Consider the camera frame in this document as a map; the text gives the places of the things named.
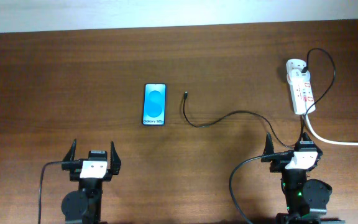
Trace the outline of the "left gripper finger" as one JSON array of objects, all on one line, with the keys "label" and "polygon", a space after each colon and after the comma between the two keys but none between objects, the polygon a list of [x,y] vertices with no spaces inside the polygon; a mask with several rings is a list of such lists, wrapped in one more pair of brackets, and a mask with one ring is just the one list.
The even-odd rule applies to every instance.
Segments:
[{"label": "left gripper finger", "polygon": [[110,169],[111,170],[120,170],[121,169],[121,159],[117,154],[114,142],[111,141],[111,161],[110,161]]},{"label": "left gripper finger", "polygon": [[63,162],[73,161],[75,158],[75,151],[76,151],[76,139],[73,140],[71,147],[65,157],[63,158]]}]

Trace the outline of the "blue Galaxy smartphone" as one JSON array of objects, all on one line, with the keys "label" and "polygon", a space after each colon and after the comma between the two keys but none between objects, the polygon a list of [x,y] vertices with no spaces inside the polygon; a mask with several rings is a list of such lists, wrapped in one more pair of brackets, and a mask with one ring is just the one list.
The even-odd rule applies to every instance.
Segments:
[{"label": "blue Galaxy smartphone", "polygon": [[142,124],[145,126],[163,126],[165,124],[167,86],[164,83],[145,85]]}]

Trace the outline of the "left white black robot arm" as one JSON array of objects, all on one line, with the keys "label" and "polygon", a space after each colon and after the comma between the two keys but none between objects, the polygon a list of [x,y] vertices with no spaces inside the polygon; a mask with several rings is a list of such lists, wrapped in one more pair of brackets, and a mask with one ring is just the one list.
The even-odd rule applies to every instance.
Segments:
[{"label": "left white black robot arm", "polygon": [[62,170],[69,172],[78,189],[62,200],[61,210],[65,223],[102,223],[101,205],[103,183],[111,181],[121,169],[121,160],[113,142],[110,151],[91,150],[85,159],[75,159],[76,141],[63,158]]}]

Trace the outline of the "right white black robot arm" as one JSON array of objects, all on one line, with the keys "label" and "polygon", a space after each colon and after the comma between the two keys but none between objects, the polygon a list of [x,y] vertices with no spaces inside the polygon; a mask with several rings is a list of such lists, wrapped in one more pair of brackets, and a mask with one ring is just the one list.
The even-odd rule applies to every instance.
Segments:
[{"label": "right white black robot arm", "polygon": [[274,152],[271,135],[266,135],[261,161],[270,164],[271,173],[282,175],[280,186],[287,205],[287,213],[278,213],[275,223],[321,223],[332,187],[321,180],[309,179],[307,173],[317,167],[322,155],[306,133],[294,149],[285,152]]}]

